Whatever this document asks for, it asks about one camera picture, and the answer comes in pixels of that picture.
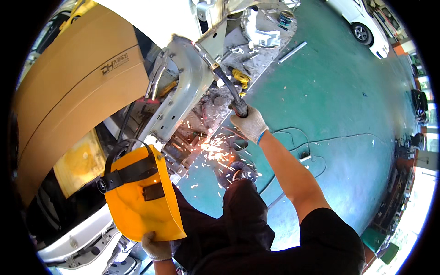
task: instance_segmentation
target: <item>green floor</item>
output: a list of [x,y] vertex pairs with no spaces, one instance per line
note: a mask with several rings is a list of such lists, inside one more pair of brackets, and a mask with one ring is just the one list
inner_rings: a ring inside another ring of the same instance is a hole
[[[379,137],[355,135],[312,143],[312,155],[325,161],[313,157],[303,163],[315,176],[326,166],[317,181],[333,210],[360,234],[386,187],[395,136],[416,132],[408,96],[411,73],[392,50],[388,58],[376,58],[322,1],[304,1],[295,16],[298,30],[288,48],[303,41],[308,44],[283,64],[273,63],[245,99],[260,110],[271,130],[297,127],[311,141],[366,132]],[[306,142],[300,132],[292,134],[296,145]],[[290,136],[277,138],[293,149]],[[250,144],[247,150],[263,174],[256,182],[260,190],[273,172],[258,146]],[[216,183],[213,165],[201,163],[204,158],[178,185],[195,208],[220,217],[224,191]],[[275,181],[262,197],[269,205],[281,192]],[[269,211],[268,223],[276,233],[273,250],[299,244],[298,220],[288,200],[282,199]]]

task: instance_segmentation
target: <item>black shirt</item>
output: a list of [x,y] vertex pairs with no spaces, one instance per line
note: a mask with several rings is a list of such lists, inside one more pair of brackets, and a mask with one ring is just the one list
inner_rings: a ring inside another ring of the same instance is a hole
[[331,209],[310,212],[300,225],[300,246],[258,251],[234,246],[202,259],[190,274],[360,274],[365,264],[357,233]]

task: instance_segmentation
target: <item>white car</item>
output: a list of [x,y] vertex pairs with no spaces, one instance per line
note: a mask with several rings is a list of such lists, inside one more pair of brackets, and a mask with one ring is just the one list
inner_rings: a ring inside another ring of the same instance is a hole
[[327,3],[342,14],[351,24],[355,38],[368,45],[377,58],[388,56],[389,44],[386,35],[365,0],[327,0]]

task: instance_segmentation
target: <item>person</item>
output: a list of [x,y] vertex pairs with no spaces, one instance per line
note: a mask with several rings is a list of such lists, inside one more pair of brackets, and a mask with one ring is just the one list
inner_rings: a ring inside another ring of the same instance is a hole
[[359,236],[331,209],[313,175],[268,131],[260,112],[248,105],[248,117],[232,115],[231,122],[261,147],[295,207],[300,246],[270,250],[275,233],[267,224],[268,209],[247,178],[230,184],[218,219],[193,208],[174,187],[187,237],[153,242],[155,232],[144,235],[142,247],[156,274],[176,274],[172,255],[191,275],[360,274],[365,254]]

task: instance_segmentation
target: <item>electrical cord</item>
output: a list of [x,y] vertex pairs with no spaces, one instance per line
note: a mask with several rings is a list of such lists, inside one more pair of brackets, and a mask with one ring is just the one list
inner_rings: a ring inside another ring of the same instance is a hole
[[[299,146],[296,146],[295,145],[295,143],[294,143],[294,140],[293,140],[293,135],[292,135],[292,133],[290,133],[290,132],[285,132],[286,130],[297,130],[297,131],[300,131],[301,133],[303,133],[303,135],[305,136],[305,138],[307,139],[307,142],[305,142],[305,143],[303,143],[303,144],[301,144],[301,145],[299,145]],[[320,143],[320,142],[324,142],[324,141],[331,141],[331,140],[336,140],[336,139],[347,139],[347,138],[352,138],[352,137],[355,137],[355,136],[374,136],[375,138],[377,138],[378,140],[380,140],[383,144],[385,144],[388,148],[389,148],[389,145],[385,142],[385,141],[383,141],[381,138],[379,138],[377,135],[375,135],[375,134],[371,134],[371,133],[368,133],[368,132],[365,132],[365,133],[360,133],[360,134],[354,134],[354,135],[348,135],[348,136],[336,136],[336,137],[333,137],[333,138],[328,138],[328,139],[321,139],[321,140],[316,140],[316,141],[310,141],[310,139],[308,138],[308,136],[306,135],[306,133],[304,132],[304,131],[302,131],[301,129],[299,129],[299,128],[296,128],[296,127],[287,127],[287,128],[283,128],[283,129],[279,129],[279,130],[276,130],[276,131],[274,131],[274,130],[272,130],[271,131],[271,133],[272,134],[277,134],[277,133],[284,133],[284,134],[289,134],[290,135],[290,137],[292,138],[292,144],[293,144],[293,147],[294,147],[294,149],[292,149],[292,150],[289,150],[289,152],[294,152],[294,151],[298,151],[298,149],[299,148],[301,148],[302,146],[304,146],[304,145],[308,145],[308,154],[309,155],[311,155],[312,157],[315,157],[315,158],[321,158],[322,160],[324,160],[324,164],[325,164],[325,166],[324,166],[324,170],[321,172],[321,173],[319,173],[319,175],[317,175],[317,176],[314,176],[314,178],[316,179],[317,177],[319,177],[320,175],[322,175],[324,172],[325,172],[325,170],[327,169],[327,161],[326,161],[326,159],[324,158],[324,157],[321,157],[321,156],[316,156],[316,155],[312,155],[312,153],[311,153],[311,151],[310,151],[310,145],[312,144],[312,143]],[[268,181],[268,183],[263,187],[263,189],[261,189],[261,191],[260,192],[258,192],[258,194],[259,195],[261,195],[261,194],[263,194],[266,190],[267,190],[267,188],[269,188],[269,186],[273,183],[273,181],[275,180],[275,174],[272,176],[272,178]],[[268,209],[270,209],[270,208],[272,208],[277,202],[279,202],[282,198],[284,197],[284,192],[280,195],[280,196],[278,196],[269,206],[268,206]]]
[[130,106],[128,107],[127,113],[125,114],[124,121],[122,122],[121,129],[119,130],[119,135],[117,136],[117,142],[120,143],[122,141],[122,135],[124,134],[125,127],[127,126],[128,119],[130,118],[130,114],[133,111],[133,107],[135,106],[136,101],[133,101],[130,103]]

